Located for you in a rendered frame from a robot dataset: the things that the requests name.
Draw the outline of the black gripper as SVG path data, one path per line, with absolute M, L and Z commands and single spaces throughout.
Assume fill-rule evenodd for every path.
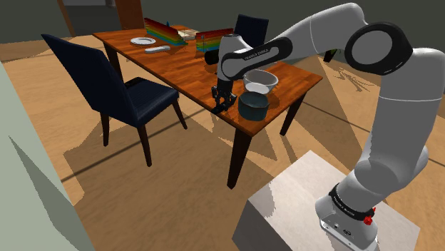
M 213 114 L 219 114 L 223 111 L 228 111 L 228 109 L 234 105 L 237 96 L 232 92 L 233 81 L 224 81 L 222 79 L 218 79 L 217 86 L 213 86 L 211 88 L 212 96 L 215 99 L 215 107 L 211 110 Z M 222 106 L 220 104 L 221 96 L 223 95 L 224 102 Z

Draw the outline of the dark teal bowl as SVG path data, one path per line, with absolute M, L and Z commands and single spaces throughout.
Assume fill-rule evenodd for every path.
M 244 92 L 238 100 L 239 114 L 249 121 L 262 121 L 269 108 L 267 97 L 261 93 Z

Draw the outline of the white bowl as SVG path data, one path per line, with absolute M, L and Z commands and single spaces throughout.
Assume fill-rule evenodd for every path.
M 266 95 L 278 84 L 278 78 L 270 72 L 255 69 L 244 75 L 243 83 L 247 91 Z

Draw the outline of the wooden dining table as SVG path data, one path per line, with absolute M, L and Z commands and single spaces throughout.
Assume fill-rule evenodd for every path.
M 131 43 L 132 38 L 146 34 L 145 29 L 131 29 L 99 32 L 94 36 L 103 42 L 108 59 L 119 76 L 122 75 L 118 60 L 120 54 L 203 108 L 214 108 L 215 101 L 210 88 L 217 83 L 217 66 L 206 65 L 204 53 L 196 51 L 195 42 L 189 41 L 185 46 L 173 46 L 166 52 L 148 54 L 142 46 Z M 305 94 L 322 80 L 322 77 L 315 73 L 283 62 L 277 62 L 267 71 L 276 75 L 279 82 L 270 94 L 270 107 L 264 120 L 255 122 L 244 119 L 238 112 L 237 103 L 228 111 L 218 114 L 219 118 L 236 128 L 227 179 L 229 188 L 234 188 L 237 183 L 252 137 L 288 110 L 280 131 L 281 135 L 285 135 Z

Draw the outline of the rainbow striped box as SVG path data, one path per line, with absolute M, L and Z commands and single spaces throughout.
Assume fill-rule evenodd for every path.
M 144 23 L 146 33 L 149 36 L 156 37 L 174 46 L 188 45 L 178 30 L 149 18 L 144 18 Z
M 195 35 L 196 49 L 201 52 L 218 50 L 222 37 L 232 33 L 233 29 L 198 32 Z

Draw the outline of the beige book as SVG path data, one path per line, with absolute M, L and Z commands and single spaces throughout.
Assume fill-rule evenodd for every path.
M 184 41 L 194 40 L 196 38 L 196 34 L 198 31 L 193 29 L 180 30 L 179 35 L 182 37 Z

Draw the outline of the dark blue dining chair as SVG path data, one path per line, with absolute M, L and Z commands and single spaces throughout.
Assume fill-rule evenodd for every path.
M 136 77 L 123 81 L 105 54 L 44 34 L 44 41 L 67 70 L 89 106 L 100 113 L 103 144 L 109 142 L 109 119 L 114 118 L 137 129 L 147 166 L 152 165 L 145 125 L 168 106 L 173 106 L 181 124 L 187 127 L 174 88 Z
M 268 19 L 239 14 L 235 24 L 234 33 L 240 35 L 244 42 L 249 46 L 258 47 L 265 42 L 268 24 Z

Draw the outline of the white plate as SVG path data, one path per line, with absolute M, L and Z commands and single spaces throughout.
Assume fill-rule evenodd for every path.
M 156 42 L 155 39 L 149 37 L 136 37 L 131 39 L 131 43 L 139 46 L 148 46 L 154 44 Z

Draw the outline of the grey robot stand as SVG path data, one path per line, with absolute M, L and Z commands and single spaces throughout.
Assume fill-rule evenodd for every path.
M 308 151 L 247 200 L 233 242 L 239 251 L 352 251 L 320 227 L 315 211 L 344 177 Z

